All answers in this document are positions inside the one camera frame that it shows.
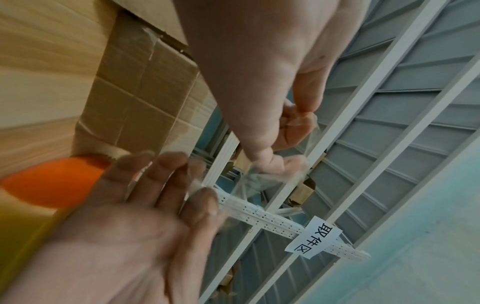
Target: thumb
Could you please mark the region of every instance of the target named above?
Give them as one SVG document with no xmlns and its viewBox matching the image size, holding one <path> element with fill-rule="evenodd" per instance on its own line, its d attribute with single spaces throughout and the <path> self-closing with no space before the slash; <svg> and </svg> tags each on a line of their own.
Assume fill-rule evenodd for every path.
<svg viewBox="0 0 480 304">
<path fill-rule="evenodd" d="M 226 218 L 223 212 L 207 213 L 183 239 L 167 272 L 171 303 L 198 303 L 210 247 Z"/>
</svg>

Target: left hand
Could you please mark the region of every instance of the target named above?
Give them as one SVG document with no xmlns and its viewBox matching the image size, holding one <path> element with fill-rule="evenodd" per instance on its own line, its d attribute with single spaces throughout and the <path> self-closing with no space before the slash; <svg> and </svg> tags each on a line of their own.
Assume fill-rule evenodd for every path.
<svg viewBox="0 0 480 304">
<path fill-rule="evenodd" d="M 35 254 L 2 304 L 198 302 L 213 238 L 226 216 L 204 188 L 182 208 L 205 165 L 182 153 L 122 157 Z"/>
</svg>

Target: paper sign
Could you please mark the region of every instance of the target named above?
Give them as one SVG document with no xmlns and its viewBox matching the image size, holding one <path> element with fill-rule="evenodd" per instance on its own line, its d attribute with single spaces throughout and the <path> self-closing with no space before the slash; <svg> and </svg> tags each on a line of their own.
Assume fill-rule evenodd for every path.
<svg viewBox="0 0 480 304">
<path fill-rule="evenodd" d="M 288 244 L 285 251 L 298 253 L 310 259 L 327 249 L 341 232 L 339 228 L 314 216 L 305 227 L 305 231 Z"/>
</svg>

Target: white label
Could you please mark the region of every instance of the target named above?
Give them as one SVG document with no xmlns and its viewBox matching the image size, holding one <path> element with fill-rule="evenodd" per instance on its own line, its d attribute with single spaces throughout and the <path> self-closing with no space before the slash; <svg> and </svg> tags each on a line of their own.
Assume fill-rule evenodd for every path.
<svg viewBox="0 0 480 304">
<path fill-rule="evenodd" d="M 314 216 L 305 227 L 305 231 L 288 244 L 285 251 L 298 253 L 310 259 L 327 249 L 341 232 L 339 228 Z"/>
</svg>

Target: hand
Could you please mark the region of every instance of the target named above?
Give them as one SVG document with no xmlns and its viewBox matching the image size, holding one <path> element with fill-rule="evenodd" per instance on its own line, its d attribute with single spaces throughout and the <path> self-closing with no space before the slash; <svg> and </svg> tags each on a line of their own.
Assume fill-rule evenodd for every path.
<svg viewBox="0 0 480 304">
<path fill-rule="evenodd" d="M 291 87 L 296 114 L 313 115 L 369 2 L 174 0 L 195 62 L 255 165 L 268 173 L 294 169 L 273 150 L 292 147 L 311 128 L 284 132 L 285 96 Z"/>
<path fill-rule="evenodd" d="M 197 303 L 212 240 L 225 220 L 213 190 L 192 195 L 203 163 L 182 153 L 125 156 L 40 248 L 1 303 Z"/>
</svg>

